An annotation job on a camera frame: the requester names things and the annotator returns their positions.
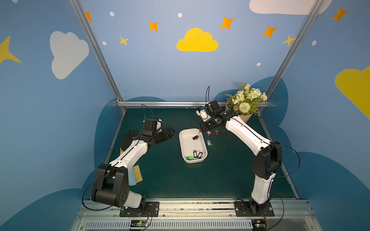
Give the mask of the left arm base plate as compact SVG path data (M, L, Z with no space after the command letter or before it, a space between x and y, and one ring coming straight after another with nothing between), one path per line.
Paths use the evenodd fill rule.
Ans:
M145 205L141 204L138 208L123 207L120 209L120 217L158 217L160 202L149 201Z

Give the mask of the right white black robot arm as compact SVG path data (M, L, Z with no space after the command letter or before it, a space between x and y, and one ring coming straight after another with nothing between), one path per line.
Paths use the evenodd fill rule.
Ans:
M276 171L282 165L283 144L271 141L257 133L231 110L222 110L217 101L199 106L196 111L202 119L201 132L209 132L219 126L235 134L255 155L252 170L255 174L253 191L247 205L249 213L260 215L270 202L270 190Z

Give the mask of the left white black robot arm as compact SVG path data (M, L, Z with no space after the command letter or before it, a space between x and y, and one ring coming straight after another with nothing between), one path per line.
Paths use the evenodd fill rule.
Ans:
M130 190L129 173L149 149L165 142L175 135L175 130L162 125L159 118L145 119L141 130L125 133L120 145L120 155L108 164L101 164L96 170L92 185L91 200L110 207L146 210L145 197Z

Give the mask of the white oval storage box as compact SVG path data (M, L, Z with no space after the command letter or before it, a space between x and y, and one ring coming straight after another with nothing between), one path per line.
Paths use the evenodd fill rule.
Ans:
M188 164L195 164L200 163L206 159L208 156L207 146L205 140L203 138L202 133L198 132L199 129L186 129L182 130L179 133L179 141L181 147L181 153L183 160ZM194 136L198 135L198 140L193 140ZM203 152L201 159L194 159L194 160L186 160L187 156L193 157L193 150L197 150L197 152Z

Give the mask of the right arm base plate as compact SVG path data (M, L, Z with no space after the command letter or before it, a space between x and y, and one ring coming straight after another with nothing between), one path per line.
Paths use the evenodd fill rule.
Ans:
M234 209L237 217L274 217L274 211L271 203L267 201L264 204L255 202L237 200L234 202Z

